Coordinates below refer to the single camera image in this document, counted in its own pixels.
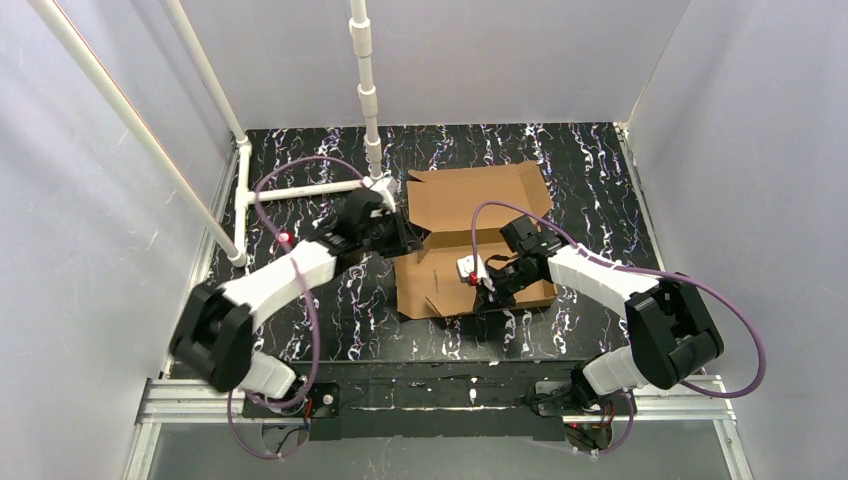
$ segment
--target vertical white pipe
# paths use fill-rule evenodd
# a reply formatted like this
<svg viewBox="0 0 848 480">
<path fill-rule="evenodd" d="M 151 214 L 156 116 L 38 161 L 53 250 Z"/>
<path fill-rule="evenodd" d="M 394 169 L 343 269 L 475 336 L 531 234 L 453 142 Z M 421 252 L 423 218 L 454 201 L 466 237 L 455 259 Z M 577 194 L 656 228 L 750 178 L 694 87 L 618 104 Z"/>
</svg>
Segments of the vertical white pipe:
<svg viewBox="0 0 848 480">
<path fill-rule="evenodd" d="M 377 87 L 374 86 L 374 74 L 371 69 L 371 20 L 365 11 L 365 0 L 350 0 L 350 36 L 353 39 L 353 51 L 359 65 L 359 101 L 362 115 L 365 117 L 365 154 L 368 158 L 368 171 L 373 179 L 383 175 L 383 149 L 377 130 Z"/>
<path fill-rule="evenodd" d="M 215 217 L 197 196 L 197 193 L 188 181 L 186 181 L 180 169 L 177 168 L 173 159 L 168 155 L 168 152 L 165 151 L 159 140 L 153 135 L 150 127 L 147 126 L 127 96 L 124 95 L 124 92 L 115 83 L 115 80 L 109 75 L 103 64 L 100 63 L 100 60 L 91 48 L 89 48 L 62 8 L 59 7 L 55 0 L 29 0 L 29 3 L 33 10 L 41 16 L 41 19 L 50 28 L 56 39 L 71 54 L 77 65 L 85 72 L 91 83 L 97 87 L 97 90 L 100 91 L 103 98 L 109 103 L 115 113 L 118 114 L 118 117 L 121 118 L 127 128 L 138 139 L 139 143 L 165 169 L 173 180 L 177 192 L 188 203 L 192 212 L 200 218 L 212 234 L 212 237 L 218 242 L 218 245 L 227 253 L 230 261 L 236 266 L 244 265 L 244 254 L 236 249 L 233 241 L 230 240 L 227 233 L 221 228 L 221 225 L 218 224 Z"/>
<path fill-rule="evenodd" d="M 368 20 L 368 13 L 365 11 L 365 0 L 350 0 L 350 10 L 353 13 L 353 21 L 363 23 Z"/>
<path fill-rule="evenodd" d="M 218 110 L 224 116 L 227 125 L 230 126 L 230 130 L 235 135 L 236 141 L 239 142 L 239 145 L 243 144 L 247 141 L 247 138 L 244 136 L 244 130 L 242 130 L 241 125 L 238 123 L 238 118 L 236 118 L 233 107 L 230 105 L 229 100 L 227 100 L 227 96 L 224 94 L 224 89 L 221 88 L 221 83 L 218 82 L 215 71 L 212 70 L 212 64 L 209 63 L 209 58 L 206 57 L 206 52 L 203 51 L 203 46 L 200 45 L 200 40 L 194 32 L 194 28 L 192 28 L 180 0 L 167 0 L 166 3 L 168 9 L 171 11 L 171 15 L 174 17 L 174 22 L 177 24 L 177 29 L 180 35 L 182 35 L 186 47 L 188 47 L 188 53 L 191 55 L 194 65 L 200 72 L 203 82 L 209 88 L 209 93 L 215 100 L 215 104 L 218 105 Z"/>
<path fill-rule="evenodd" d="M 359 84 L 365 91 L 374 88 L 374 72 L 371 70 L 371 56 L 357 57 L 359 65 Z"/>
</svg>

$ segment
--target white object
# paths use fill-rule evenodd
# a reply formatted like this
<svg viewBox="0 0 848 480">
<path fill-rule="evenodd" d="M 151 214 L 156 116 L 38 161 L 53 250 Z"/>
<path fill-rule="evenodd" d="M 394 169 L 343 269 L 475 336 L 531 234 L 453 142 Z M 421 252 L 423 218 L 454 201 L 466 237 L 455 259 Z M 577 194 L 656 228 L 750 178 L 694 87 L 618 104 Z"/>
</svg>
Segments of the white object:
<svg viewBox="0 0 848 480">
<path fill-rule="evenodd" d="M 212 215 L 202 200 L 197 196 L 191 184 L 183 176 L 183 173 L 174 163 L 174 160 L 159 143 L 159 139 L 141 118 L 129 98 L 121 90 L 121 87 L 112 79 L 109 72 L 100 63 L 100 59 L 89 48 L 71 20 L 65 15 L 62 8 L 52 0 L 30 0 L 30 5 L 44 23 L 50 28 L 56 39 L 71 54 L 74 61 L 82 69 L 91 83 L 103 95 L 109 106 L 118 114 L 133 136 L 147 150 L 150 156 L 161 165 L 171 177 L 175 190 L 186 201 L 206 229 L 227 254 L 227 258 L 233 265 L 240 267 L 247 262 L 244 251 L 236 248 L 235 243 L 221 228 L 221 225 Z"/>
<path fill-rule="evenodd" d="M 457 260 L 456 271 L 463 283 L 471 285 L 471 274 L 474 273 L 474 255 L 468 255 Z M 489 278 L 489 272 L 486 270 L 486 262 L 480 255 L 477 255 L 477 280 L 482 282 L 489 290 L 495 290 L 492 286 L 492 279 Z"/>
<path fill-rule="evenodd" d="M 371 20 L 365 11 L 365 0 L 350 0 L 352 16 L 348 26 L 353 38 L 353 52 L 359 65 L 359 86 L 356 91 L 365 116 L 365 154 L 368 158 L 368 173 L 378 179 L 383 175 L 383 149 L 377 131 L 377 87 L 371 70 Z"/>
<path fill-rule="evenodd" d="M 271 398 L 282 398 L 291 388 L 295 378 L 294 370 L 285 363 L 262 352 L 254 352 L 250 357 L 250 370 L 239 384 L 239 388 Z"/>
<path fill-rule="evenodd" d="M 650 384 L 636 367 L 630 345 L 592 360 L 583 367 L 583 375 L 598 396 Z"/>
<path fill-rule="evenodd" d="M 221 285 L 224 297 L 234 305 L 247 305 L 253 317 L 253 330 L 259 329 L 277 310 L 303 294 L 294 272 L 297 268 L 309 288 L 329 282 L 336 269 L 336 257 L 320 243 L 304 241 L 290 254 L 274 260 L 252 274 Z M 250 370 L 239 387 L 271 398 L 281 398 L 291 388 L 295 373 L 279 359 L 254 352 Z"/>
<path fill-rule="evenodd" d="M 383 206 L 390 212 L 397 212 L 397 203 L 395 202 L 395 196 L 393 193 L 394 179 L 391 176 L 391 172 L 386 172 L 386 174 L 383 175 L 383 178 L 377 181 L 374 181 L 374 179 L 370 177 L 364 178 L 362 180 L 362 185 L 379 193 L 380 196 L 383 197 Z"/>
<path fill-rule="evenodd" d="M 233 249 L 239 255 L 238 259 L 240 263 L 233 263 L 240 267 L 246 263 L 247 210 L 251 205 L 257 201 L 267 202 L 287 198 L 324 195 L 327 193 L 348 192 L 359 188 L 360 182 L 354 180 L 270 190 L 261 192 L 257 198 L 257 195 L 250 190 L 250 186 L 248 185 L 252 146 L 247 136 L 245 136 L 244 129 L 239 124 L 238 118 L 227 96 L 224 94 L 224 90 L 215 75 L 215 71 L 212 69 L 209 59 L 206 57 L 206 53 L 203 51 L 203 47 L 200 45 L 200 40 L 197 38 L 197 34 L 194 32 L 194 28 L 191 26 L 191 22 L 182 4 L 179 0 L 167 0 L 166 5 L 174 19 L 181 38 L 186 44 L 188 53 L 197 67 L 198 73 L 209 89 L 209 94 L 215 100 L 221 116 L 224 117 L 236 138 L 239 168 L 234 201 L 234 239 L 230 243 L 233 244 Z M 369 164 L 368 171 L 371 178 L 378 180 L 384 176 L 384 173 L 382 169 L 382 147 L 377 131 L 377 90 L 374 87 L 374 75 L 371 70 L 371 21 L 365 13 L 365 0 L 351 0 L 351 10 L 353 16 L 349 26 L 354 42 L 353 49 L 359 63 L 359 86 L 357 87 L 357 92 L 362 103 L 362 113 L 365 116 L 365 150 Z"/>
<path fill-rule="evenodd" d="M 330 254 L 327 247 L 317 242 L 303 241 L 290 254 L 248 276 L 221 285 L 224 297 L 234 305 L 250 306 L 254 331 L 274 312 L 303 295 L 292 262 L 297 263 L 297 269 L 309 288 L 332 280 L 336 269 L 336 257 Z"/>
<path fill-rule="evenodd" d="M 598 265 L 584 256 L 602 258 L 586 247 L 567 246 L 548 259 L 554 283 L 573 288 L 595 299 L 621 317 L 626 317 L 624 302 L 636 292 L 644 292 L 658 285 L 653 277 L 621 272 L 612 267 Z"/>
</svg>

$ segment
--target white wall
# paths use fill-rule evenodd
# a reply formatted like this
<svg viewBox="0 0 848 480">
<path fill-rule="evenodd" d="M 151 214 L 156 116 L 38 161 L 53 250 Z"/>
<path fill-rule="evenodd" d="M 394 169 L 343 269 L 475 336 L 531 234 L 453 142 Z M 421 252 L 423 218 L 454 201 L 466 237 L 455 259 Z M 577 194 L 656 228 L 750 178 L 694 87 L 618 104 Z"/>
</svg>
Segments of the white wall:
<svg viewBox="0 0 848 480">
<path fill-rule="evenodd" d="M 227 129 L 158 4 L 62 3 L 210 201 Z M 0 209 L 0 477 L 119 478 L 202 229 L 26 2 L 0 2 Z"/>
<path fill-rule="evenodd" d="M 368 0 L 380 124 L 626 121 L 689 0 Z M 347 0 L 183 0 L 247 128 L 363 123 Z"/>
<path fill-rule="evenodd" d="M 734 401 L 754 474 L 848 471 L 848 5 L 693 2 L 631 121 L 668 268 L 727 292 L 769 355 Z M 747 384 L 747 333 L 720 309 L 717 371 Z"/>
</svg>

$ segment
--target red component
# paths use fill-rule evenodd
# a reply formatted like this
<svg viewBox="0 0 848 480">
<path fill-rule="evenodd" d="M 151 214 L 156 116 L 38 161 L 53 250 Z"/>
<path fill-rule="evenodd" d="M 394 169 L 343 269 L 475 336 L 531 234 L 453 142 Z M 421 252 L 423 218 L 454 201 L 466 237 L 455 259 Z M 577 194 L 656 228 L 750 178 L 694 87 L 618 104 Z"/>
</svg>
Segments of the red component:
<svg viewBox="0 0 848 480">
<path fill-rule="evenodd" d="M 287 232 L 280 232 L 280 234 L 277 235 L 277 242 L 280 245 L 283 245 L 283 244 L 291 245 L 292 240 L 294 240 L 294 238 Z"/>
</svg>

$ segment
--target black marble floor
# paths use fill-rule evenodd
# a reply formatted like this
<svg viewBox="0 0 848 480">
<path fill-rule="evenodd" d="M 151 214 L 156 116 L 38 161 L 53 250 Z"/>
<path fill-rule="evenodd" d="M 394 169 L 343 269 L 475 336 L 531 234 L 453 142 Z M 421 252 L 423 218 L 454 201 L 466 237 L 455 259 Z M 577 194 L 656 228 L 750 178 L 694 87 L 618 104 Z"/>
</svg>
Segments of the black marble floor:
<svg viewBox="0 0 848 480">
<path fill-rule="evenodd" d="M 611 124 L 529 124 L 388 127 L 380 131 L 385 161 L 405 199 L 408 169 L 450 169 L 536 161 L 554 201 L 552 221 L 607 258 L 657 267 L 636 195 Z M 367 172 L 362 128 L 254 130 L 250 186 L 282 162 L 329 155 Z M 350 179 L 315 164 L 285 174 L 269 188 Z M 265 204 L 284 231 L 298 233 L 331 211 L 335 196 Z M 233 199 L 223 223 L 232 233 Z M 247 271 L 282 255 L 256 214 L 248 217 Z M 216 252 L 208 282 L 244 275 Z M 391 263 L 370 257 L 314 290 L 324 360 L 584 359 L 625 343 L 625 322 L 573 290 L 546 310 L 409 320 L 396 311 Z M 303 300 L 266 322 L 257 348 L 286 360 L 309 359 L 311 334 Z"/>
</svg>

